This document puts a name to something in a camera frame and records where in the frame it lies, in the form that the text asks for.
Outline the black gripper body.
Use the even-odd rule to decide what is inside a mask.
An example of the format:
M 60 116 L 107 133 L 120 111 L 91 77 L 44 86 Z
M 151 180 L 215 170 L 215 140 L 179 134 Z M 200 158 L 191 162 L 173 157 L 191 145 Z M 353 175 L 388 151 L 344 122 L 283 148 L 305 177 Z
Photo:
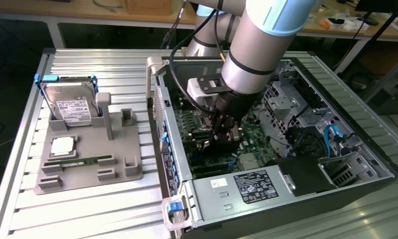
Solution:
M 224 116 L 243 118 L 256 102 L 256 94 L 241 94 L 236 91 L 219 93 L 216 108 Z

